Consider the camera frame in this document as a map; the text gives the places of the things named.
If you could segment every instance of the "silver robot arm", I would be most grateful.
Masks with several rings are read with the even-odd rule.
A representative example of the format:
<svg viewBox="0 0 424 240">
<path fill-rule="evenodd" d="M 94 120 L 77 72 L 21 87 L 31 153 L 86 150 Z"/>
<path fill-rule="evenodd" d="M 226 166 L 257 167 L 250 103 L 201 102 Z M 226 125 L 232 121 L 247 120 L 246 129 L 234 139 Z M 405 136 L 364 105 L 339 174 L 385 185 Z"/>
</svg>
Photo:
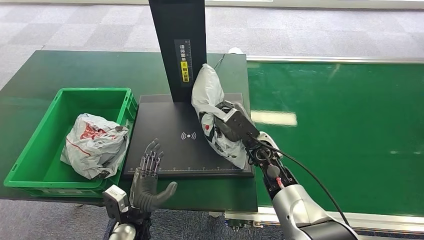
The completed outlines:
<svg viewBox="0 0 424 240">
<path fill-rule="evenodd" d="M 224 101 L 217 107 L 226 113 L 222 122 L 231 131 L 223 133 L 237 135 L 246 147 L 249 164 L 262 170 L 263 182 L 286 240 L 358 240 L 347 221 L 339 222 L 329 216 L 309 196 L 282 164 L 283 152 L 271 136 L 259 132 L 247 114 L 239 110 L 240 106 Z"/>
</svg>

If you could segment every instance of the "wire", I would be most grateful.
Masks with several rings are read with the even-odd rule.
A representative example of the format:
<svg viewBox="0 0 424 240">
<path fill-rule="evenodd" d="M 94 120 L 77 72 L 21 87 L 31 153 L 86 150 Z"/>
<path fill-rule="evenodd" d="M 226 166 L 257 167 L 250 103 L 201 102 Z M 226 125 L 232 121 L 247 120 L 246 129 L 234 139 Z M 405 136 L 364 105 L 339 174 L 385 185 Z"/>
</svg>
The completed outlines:
<svg viewBox="0 0 424 240">
<path fill-rule="evenodd" d="M 284 185 L 283 185 L 283 183 L 281 182 L 281 177 L 277 177 L 277 178 L 276 178 L 276 180 L 277 180 L 277 183 L 278 183 L 279 188 L 280 188 L 280 189 L 283 189 L 283 188 L 284 188 Z"/>
<path fill-rule="evenodd" d="M 218 67 L 218 65 L 219 65 L 220 63 L 222 63 L 222 61 L 224 60 L 225 55 L 226 55 L 226 53 L 224 53 L 224 54 L 222 55 L 221 59 L 220 59 L 220 60 L 216 63 L 216 65 L 215 65 L 215 67 L 213 67 L 213 69 L 216 69 L 216 68 Z"/>
<path fill-rule="evenodd" d="M 346 223 L 346 225 L 348 225 L 349 227 L 351 226 L 348 222 L 348 220 L 346 219 L 345 214 L 342 212 L 342 209 L 340 208 L 340 206 L 337 204 L 336 200 L 334 199 L 334 197 L 330 194 L 329 190 L 323 185 L 323 183 L 318 179 L 317 176 L 315 176 L 315 174 L 313 174 L 305 165 L 303 165 L 301 162 L 299 162 L 298 160 L 294 159 L 292 156 L 288 155 L 287 153 L 274 148 L 264 142 L 259 141 L 258 139 L 256 139 L 255 137 L 253 137 L 251 135 L 252 139 L 255 140 L 258 144 L 270 149 L 270 150 L 274 150 L 277 153 L 282 154 L 283 156 L 287 157 L 288 159 L 292 160 L 293 162 L 295 162 L 297 165 L 301 166 L 308 174 L 310 174 L 313 179 L 315 179 L 315 181 L 321 186 L 321 188 L 324 190 L 324 192 L 327 194 L 327 196 L 330 198 L 330 200 L 332 201 L 332 203 L 334 204 L 335 208 L 337 209 L 338 213 L 341 215 L 341 218 L 343 219 L 343 221 Z"/>
</svg>

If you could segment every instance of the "black vertical stand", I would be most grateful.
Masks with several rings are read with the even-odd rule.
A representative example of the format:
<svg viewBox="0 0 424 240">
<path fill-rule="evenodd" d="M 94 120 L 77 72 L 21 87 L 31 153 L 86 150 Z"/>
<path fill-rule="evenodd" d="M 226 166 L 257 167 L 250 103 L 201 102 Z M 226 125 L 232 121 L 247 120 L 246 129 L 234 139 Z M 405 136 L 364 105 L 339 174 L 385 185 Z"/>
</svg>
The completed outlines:
<svg viewBox="0 0 424 240">
<path fill-rule="evenodd" d="M 174 102 L 191 102 L 193 83 L 206 63 L 204 0 L 149 0 Z"/>
</svg>

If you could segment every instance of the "green table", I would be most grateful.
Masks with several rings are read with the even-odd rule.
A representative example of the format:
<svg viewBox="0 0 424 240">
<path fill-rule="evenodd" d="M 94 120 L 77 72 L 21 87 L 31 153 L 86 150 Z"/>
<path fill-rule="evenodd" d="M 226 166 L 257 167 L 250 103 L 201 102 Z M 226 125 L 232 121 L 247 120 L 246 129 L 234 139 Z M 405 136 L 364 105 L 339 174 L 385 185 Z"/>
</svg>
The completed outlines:
<svg viewBox="0 0 424 240">
<path fill-rule="evenodd" d="M 208 61 L 214 66 L 221 56 L 210 54 Z M 224 90 L 242 92 L 248 108 L 250 92 L 256 126 L 307 165 L 345 212 L 424 217 L 424 61 L 248 60 L 225 56 L 217 70 Z M 135 96 L 169 93 L 159 53 L 37 51 L 0 91 L 1 180 L 63 87 L 129 87 Z M 310 176 L 284 163 L 320 205 L 335 210 Z M 255 211 L 271 205 L 258 171 L 255 179 L 178 182 L 166 208 Z M 159 189 L 167 184 L 159 181 Z M 0 198 L 101 203 L 34 198 L 3 186 Z"/>
<path fill-rule="evenodd" d="M 222 54 L 209 54 L 214 66 Z M 227 93 L 242 93 L 250 108 L 245 55 L 226 55 L 217 68 Z M 140 95 L 169 94 L 170 89 L 160 53 L 36 51 L 0 91 L 0 182 L 61 88 L 126 87 Z M 158 190 L 170 180 L 159 180 Z M 178 179 L 178 190 L 165 208 L 204 211 L 256 211 L 255 179 Z M 129 181 L 119 186 L 127 190 Z M 101 205 L 101 198 L 31 197 L 0 184 L 0 198 Z"/>
<path fill-rule="evenodd" d="M 344 212 L 424 217 L 424 60 L 253 57 L 247 69 L 256 126 Z M 283 162 L 336 210 L 312 177 Z M 257 181 L 258 206 L 270 206 Z"/>
</svg>

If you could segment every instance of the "black cable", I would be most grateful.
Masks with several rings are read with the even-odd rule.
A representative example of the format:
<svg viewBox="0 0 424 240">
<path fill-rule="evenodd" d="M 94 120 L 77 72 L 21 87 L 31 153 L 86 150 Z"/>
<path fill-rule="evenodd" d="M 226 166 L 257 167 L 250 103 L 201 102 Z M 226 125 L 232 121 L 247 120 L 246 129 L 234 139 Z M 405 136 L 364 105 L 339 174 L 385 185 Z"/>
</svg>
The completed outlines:
<svg viewBox="0 0 424 240">
<path fill-rule="evenodd" d="M 313 174 L 305 165 L 303 165 L 301 162 L 299 162 L 298 160 L 296 160 L 295 158 L 293 158 L 292 156 L 288 155 L 287 153 L 274 148 L 264 142 L 259 141 L 258 139 L 256 139 L 255 137 L 251 136 L 253 140 L 255 140 L 258 144 L 261 144 L 262 146 L 270 149 L 270 150 L 274 150 L 277 153 L 282 154 L 283 156 L 287 157 L 288 159 L 292 160 L 293 162 L 295 162 L 297 165 L 301 166 L 308 174 L 310 174 L 313 179 L 315 179 L 315 181 L 321 186 L 321 188 L 324 190 L 324 192 L 327 194 L 327 196 L 330 198 L 330 200 L 332 201 L 332 203 L 334 204 L 335 208 L 337 209 L 338 213 L 340 213 L 341 218 L 343 219 L 343 221 L 346 223 L 346 225 L 348 225 L 349 227 L 351 226 L 348 222 L 348 220 L 346 219 L 345 214 L 342 212 L 342 209 L 340 209 L 340 206 L 337 204 L 336 200 L 334 199 L 334 197 L 330 194 L 329 190 L 323 185 L 323 183 L 318 179 L 317 176 L 315 176 L 315 174 Z"/>
<path fill-rule="evenodd" d="M 221 57 L 221 59 L 216 63 L 215 67 L 213 69 L 216 69 L 218 67 L 218 64 L 222 63 L 222 61 L 224 60 L 226 53 L 224 53 Z"/>
</svg>

